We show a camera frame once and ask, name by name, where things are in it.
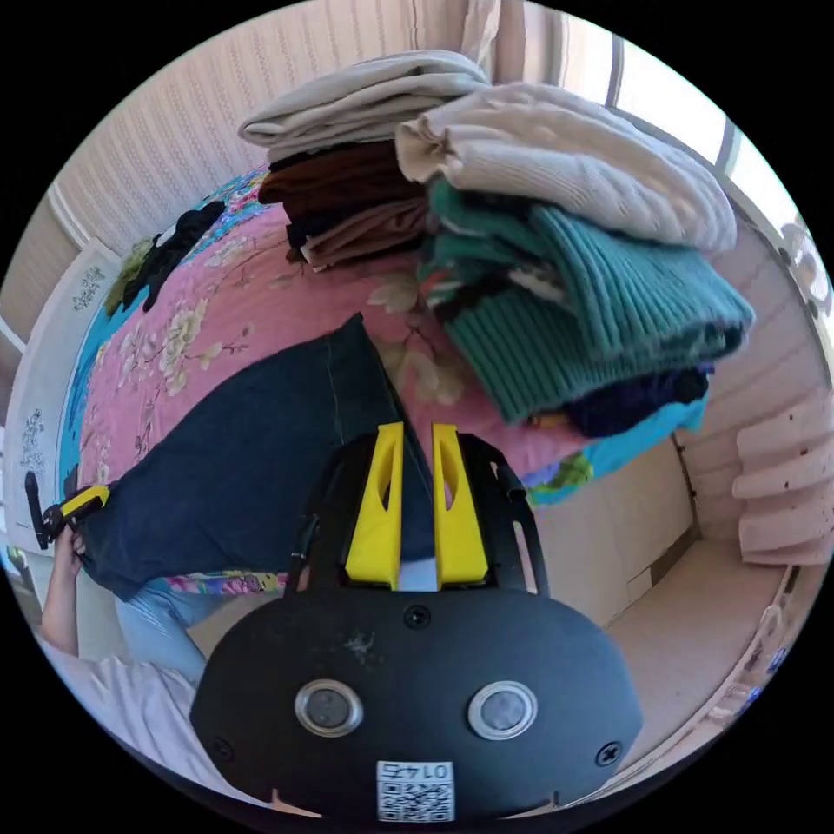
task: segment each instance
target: dark blue jeans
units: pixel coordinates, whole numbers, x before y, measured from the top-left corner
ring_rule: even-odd
[[[286,571],[307,497],[334,450],[400,420],[402,559],[431,559],[428,465],[355,315],[244,368],[199,402],[83,523],[84,566],[123,600],[161,576]]]

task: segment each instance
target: person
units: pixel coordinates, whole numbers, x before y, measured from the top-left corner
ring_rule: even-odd
[[[55,542],[38,642],[87,712],[129,747],[193,782],[244,802],[318,816],[282,803],[276,793],[264,803],[238,791],[215,768],[191,726],[189,712],[206,659],[186,629],[222,600],[142,589],[135,603],[117,604],[133,659],[82,659],[76,582],[83,553],[82,536],[65,527]]]

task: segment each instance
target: green ribbed sweater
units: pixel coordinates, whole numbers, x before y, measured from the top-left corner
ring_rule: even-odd
[[[507,422],[614,382],[716,361],[745,343],[752,307],[698,251],[613,235],[555,206],[491,198],[473,205],[447,182],[433,184],[433,214],[483,240],[440,232],[420,277],[442,270],[473,284],[519,250],[559,272],[571,311],[508,282],[444,320]],[[429,303],[447,301],[433,295],[444,292],[429,290]]]

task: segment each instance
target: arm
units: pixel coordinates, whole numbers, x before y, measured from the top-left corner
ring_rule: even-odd
[[[81,536],[65,527],[55,542],[55,564],[41,617],[43,639],[73,657],[78,657],[76,579],[81,570],[81,560],[77,554],[83,552]]]

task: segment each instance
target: screw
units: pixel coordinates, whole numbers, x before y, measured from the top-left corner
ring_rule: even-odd
[[[622,755],[623,745],[619,741],[609,741],[599,753],[597,753],[597,767],[608,767],[613,765]]]
[[[235,751],[232,750],[232,745],[225,738],[215,736],[214,747],[215,753],[222,761],[230,762],[235,758]]]
[[[402,621],[407,628],[425,628],[432,621],[432,613],[425,606],[409,606]]]

